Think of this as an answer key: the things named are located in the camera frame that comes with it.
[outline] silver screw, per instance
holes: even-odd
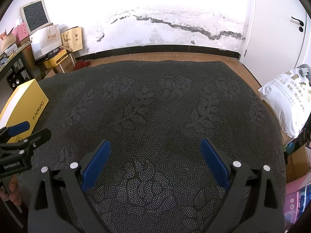
[[[71,169],[75,169],[75,168],[77,168],[78,167],[78,163],[77,162],[72,162],[71,164],[70,164],[70,168]]]
[[[268,172],[268,171],[270,171],[270,166],[264,165],[263,169]]]
[[[45,173],[45,172],[47,172],[48,171],[48,167],[47,166],[43,166],[42,168],[41,168],[41,172],[42,173]]]
[[[241,167],[241,163],[239,162],[239,161],[234,161],[233,162],[233,165],[235,166],[235,167]]]

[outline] pink package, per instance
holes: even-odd
[[[16,44],[18,45],[23,39],[27,38],[29,36],[28,31],[27,31],[27,26],[26,23],[22,23],[19,26],[17,26],[13,34],[16,37]]]
[[[299,192],[287,194],[285,196],[284,203],[284,217],[290,223],[294,224],[297,220],[298,215],[298,207],[299,207]]]
[[[305,176],[286,184],[286,195],[299,191],[311,182],[311,172]]]

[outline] white paper bag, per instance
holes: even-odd
[[[59,32],[59,25],[44,27],[30,36],[32,41],[31,48],[35,60],[62,45]]]
[[[259,93],[274,112],[282,131],[289,137],[298,137],[311,112],[308,78],[295,68],[266,83]]]

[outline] door handle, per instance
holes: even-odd
[[[299,19],[297,19],[297,18],[293,18],[293,19],[297,20],[297,21],[300,23],[301,26],[304,26],[303,21],[301,21],[301,20],[299,20]]]

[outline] bed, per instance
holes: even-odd
[[[111,156],[87,197],[111,232],[204,230],[224,194],[200,154],[204,137],[246,166],[269,165],[284,201],[279,125],[223,62],[121,61],[39,84],[49,103],[35,131],[49,128],[52,137],[19,176],[26,204],[41,167],[78,162],[104,138]],[[247,197],[246,189],[242,209]],[[239,210],[232,227],[241,216]]]

